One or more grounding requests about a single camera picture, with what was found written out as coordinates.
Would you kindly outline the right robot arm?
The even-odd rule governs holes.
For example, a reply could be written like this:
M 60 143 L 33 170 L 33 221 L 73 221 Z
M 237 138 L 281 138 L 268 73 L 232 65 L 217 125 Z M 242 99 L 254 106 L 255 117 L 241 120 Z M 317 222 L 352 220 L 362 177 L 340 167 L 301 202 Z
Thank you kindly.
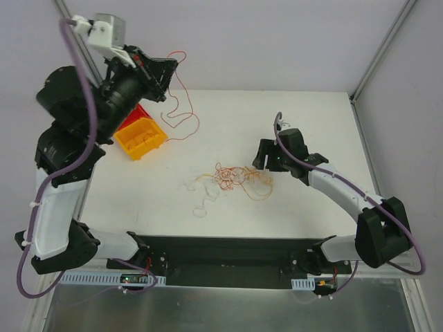
M 363 261 L 378 268 L 412 248 L 404 204 L 397 198 L 366 194 L 347 181 L 326 157 L 311 154 L 298 129 L 286 129 L 278 139 L 260 140 L 252 165 L 259 170 L 289 172 L 308 187 L 323 193 L 356 222 L 353 236 L 330 236 L 311 248 L 309 262 L 327 273 L 336 262 Z

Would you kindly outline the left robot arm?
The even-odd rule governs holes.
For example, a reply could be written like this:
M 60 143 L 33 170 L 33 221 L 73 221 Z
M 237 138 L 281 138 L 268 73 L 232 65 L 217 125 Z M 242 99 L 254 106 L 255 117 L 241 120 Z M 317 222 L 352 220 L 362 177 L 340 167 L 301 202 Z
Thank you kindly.
M 76 66 L 54 70 L 37 93 L 38 103 L 53 117 L 37 142 L 37 195 L 27 230 L 15 241 L 32 254 L 31 264 L 40 275 L 83 266 L 116 248 L 109 259 L 122 259 L 132 269 L 146 261 L 146 247 L 133 232 L 121 240 L 101 235 L 75 218 L 75 209 L 95 164 L 141 100 L 163 102 L 178 61 L 147 56 L 126 46 L 132 59 L 107 60 L 101 84 L 80 79 Z

